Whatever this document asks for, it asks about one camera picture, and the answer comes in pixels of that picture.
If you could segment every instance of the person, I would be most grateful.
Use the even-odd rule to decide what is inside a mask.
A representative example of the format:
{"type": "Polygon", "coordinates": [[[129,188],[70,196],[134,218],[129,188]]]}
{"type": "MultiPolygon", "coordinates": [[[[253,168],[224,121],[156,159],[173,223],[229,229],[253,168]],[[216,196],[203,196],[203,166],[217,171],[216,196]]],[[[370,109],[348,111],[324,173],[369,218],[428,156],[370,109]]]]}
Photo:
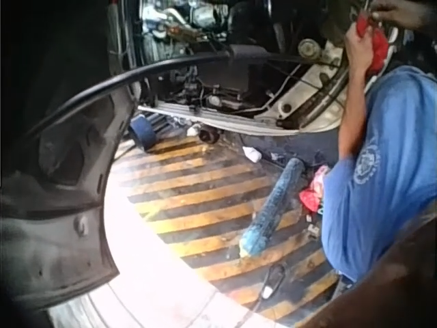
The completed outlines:
{"type": "MultiPolygon", "coordinates": [[[[372,17],[435,36],[436,8],[375,0],[372,17]]],[[[350,73],[339,161],[324,179],[322,245],[331,265],[361,279],[399,232],[437,198],[437,82],[401,66],[365,95],[372,29],[346,34],[350,73]]]]}

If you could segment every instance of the yellow and black striped floor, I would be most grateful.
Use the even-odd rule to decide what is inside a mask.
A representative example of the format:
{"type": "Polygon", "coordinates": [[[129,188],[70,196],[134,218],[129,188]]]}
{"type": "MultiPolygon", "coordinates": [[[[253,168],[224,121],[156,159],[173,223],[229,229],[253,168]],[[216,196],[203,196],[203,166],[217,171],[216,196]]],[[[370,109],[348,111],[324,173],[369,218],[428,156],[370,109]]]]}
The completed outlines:
{"type": "MultiPolygon", "coordinates": [[[[122,143],[119,154],[129,145],[122,143]]],[[[320,243],[307,237],[301,210],[286,204],[269,248],[257,257],[238,255],[243,229],[280,173],[222,144],[175,138],[160,142],[148,154],[127,152],[113,165],[111,178],[126,188],[149,227],[176,254],[243,305],[256,300],[268,267],[285,261],[289,271],[284,284],[259,312],[293,325],[326,302],[337,279],[320,243]]]]}

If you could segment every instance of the open car hood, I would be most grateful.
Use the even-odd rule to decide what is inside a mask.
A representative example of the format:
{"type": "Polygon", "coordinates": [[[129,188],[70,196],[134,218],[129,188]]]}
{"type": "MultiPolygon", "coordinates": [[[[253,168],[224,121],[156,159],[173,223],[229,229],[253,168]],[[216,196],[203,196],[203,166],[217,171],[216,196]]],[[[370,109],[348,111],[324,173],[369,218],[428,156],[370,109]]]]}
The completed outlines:
{"type": "MultiPolygon", "coordinates": [[[[19,42],[4,48],[3,140],[13,142],[64,101],[119,71],[109,51],[106,1],[51,6],[30,3],[10,23],[10,40],[19,42]]],[[[18,305],[47,308],[118,274],[103,203],[134,108],[128,88],[118,89],[22,145],[20,156],[3,152],[1,283],[18,305]]]]}

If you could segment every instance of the blue object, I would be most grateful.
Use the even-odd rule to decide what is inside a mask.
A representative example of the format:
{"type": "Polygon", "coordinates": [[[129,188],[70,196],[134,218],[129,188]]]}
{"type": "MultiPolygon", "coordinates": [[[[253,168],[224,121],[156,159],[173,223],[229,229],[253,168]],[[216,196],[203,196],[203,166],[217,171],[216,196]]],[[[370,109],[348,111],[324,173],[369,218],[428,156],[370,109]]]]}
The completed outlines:
{"type": "Polygon", "coordinates": [[[358,157],[324,180],[324,252],[354,282],[437,197],[436,80],[399,67],[370,90],[367,110],[358,157]]]}
{"type": "Polygon", "coordinates": [[[128,132],[135,145],[144,152],[156,144],[156,133],[150,122],[142,114],[130,121],[128,132]]]}
{"type": "Polygon", "coordinates": [[[262,209],[240,239],[240,255],[255,256],[267,248],[268,241],[281,222],[284,203],[290,189],[295,189],[305,166],[299,159],[290,159],[262,209]]]}

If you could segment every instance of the blue t-shirt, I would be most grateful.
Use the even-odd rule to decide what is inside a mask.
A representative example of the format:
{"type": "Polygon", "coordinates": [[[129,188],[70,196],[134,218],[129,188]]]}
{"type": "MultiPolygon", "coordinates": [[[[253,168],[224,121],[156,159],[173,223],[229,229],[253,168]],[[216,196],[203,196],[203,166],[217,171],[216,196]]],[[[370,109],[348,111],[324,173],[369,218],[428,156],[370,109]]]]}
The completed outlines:
{"type": "Polygon", "coordinates": [[[324,179],[322,244],[328,261],[356,281],[400,228],[437,197],[437,82],[402,66],[367,95],[358,157],[324,179]]]}

